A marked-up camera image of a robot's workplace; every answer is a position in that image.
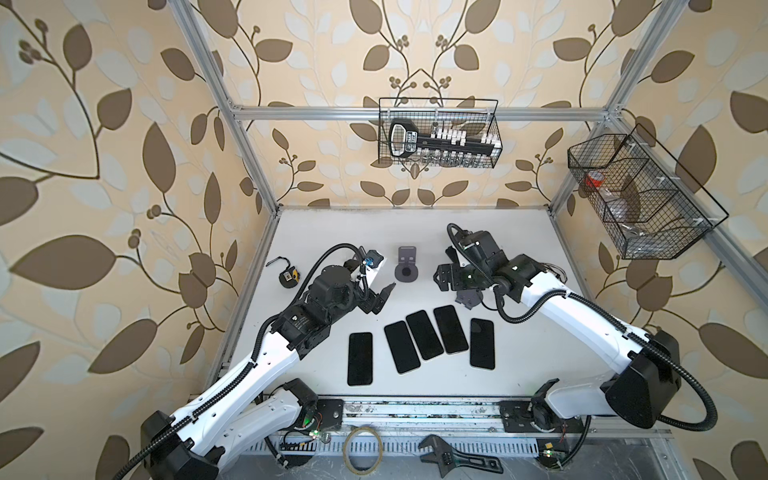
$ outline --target smartphone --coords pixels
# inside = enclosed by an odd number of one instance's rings
[[[395,360],[397,373],[410,372],[422,365],[405,322],[400,320],[390,323],[384,327],[384,334],[389,344],[389,351],[392,352],[392,359]]]
[[[480,369],[496,368],[493,322],[472,319],[469,325],[469,365]]]
[[[419,310],[411,313],[406,317],[406,322],[424,360],[433,359],[445,351],[442,349],[440,339],[437,338],[435,328],[432,327],[432,322],[429,321],[427,312]]]
[[[469,349],[462,324],[453,305],[439,306],[434,310],[437,328],[447,353],[464,352]]]
[[[356,386],[371,383],[373,383],[373,334],[350,333],[346,384]]]

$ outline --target wallpaper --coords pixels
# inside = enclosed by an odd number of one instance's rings
[[[768,269],[768,4],[698,10],[685,11],[624,114],[656,132],[730,213],[721,227]]]
[[[169,8],[0,28],[0,478],[111,478],[203,387],[266,212]]]
[[[692,0],[625,111],[713,192],[731,214],[720,228],[764,266],[767,26],[765,2]],[[558,222],[597,301],[649,332],[675,336],[684,367],[712,395],[720,416],[714,429],[674,430],[694,475],[768,478],[768,314],[704,242],[672,261],[619,260],[578,192]],[[664,413],[697,422],[704,410],[684,385]]]
[[[378,155],[375,125],[254,121],[247,125],[278,203],[298,207],[532,207],[549,204],[584,122],[501,122],[493,169],[444,168]]]
[[[239,104],[362,106],[366,96],[441,104],[474,96],[502,107],[601,107],[660,2],[191,4]]]

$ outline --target hanging wire basket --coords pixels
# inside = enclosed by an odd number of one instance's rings
[[[493,168],[503,149],[498,101],[435,100],[379,99],[379,162]]]
[[[667,173],[650,149],[669,158]],[[641,124],[568,149],[568,168],[621,257],[671,260],[728,218],[723,206]]]

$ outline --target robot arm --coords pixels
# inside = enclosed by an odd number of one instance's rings
[[[344,266],[323,268],[304,293],[319,265],[341,248],[354,251],[355,257]],[[395,284],[381,293],[373,292],[369,285],[385,259],[375,250],[362,252],[349,243],[326,251],[291,304],[261,326],[251,356],[173,415],[155,412],[144,421],[142,450],[115,479],[123,478],[143,461],[155,480],[214,480],[220,469],[232,465],[258,439],[292,426],[302,414],[306,421],[311,420],[317,395],[298,379],[286,383],[265,402],[250,403],[327,338],[331,325],[341,317],[355,308],[377,314],[384,307]]]
[[[491,234],[467,232],[448,225],[453,263],[438,266],[434,280],[440,290],[457,291],[457,302],[467,308],[480,304],[482,291],[493,289],[496,307],[508,323],[522,323],[539,310],[594,350],[611,371],[588,379],[546,382],[531,398],[540,429],[557,419],[577,415],[619,415],[632,425],[649,429],[657,420],[682,429],[714,427],[717,409],[706,390],[680,366],[675,338],[660,331],[652,336],[612,316],[563,285],[541,263],[526,255],[508,260]],[[531,309],[520,317],[504,311],[504,297]],[[699,394],[707,417],[698,423],[680,422],[661,413],[685,379]]]

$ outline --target wire basket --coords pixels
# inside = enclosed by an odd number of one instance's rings
[[[493,168],[503,149],[497,106],[474,98],[380,98],[379,162]]]
[[[653,146],[674,161],[674,174],[650,155]],[[603,134],[569,148],[568,168],[579,194],[589,199],[626,260],[677,258],[728,218],[710,192],[640,124],[629,135]]]

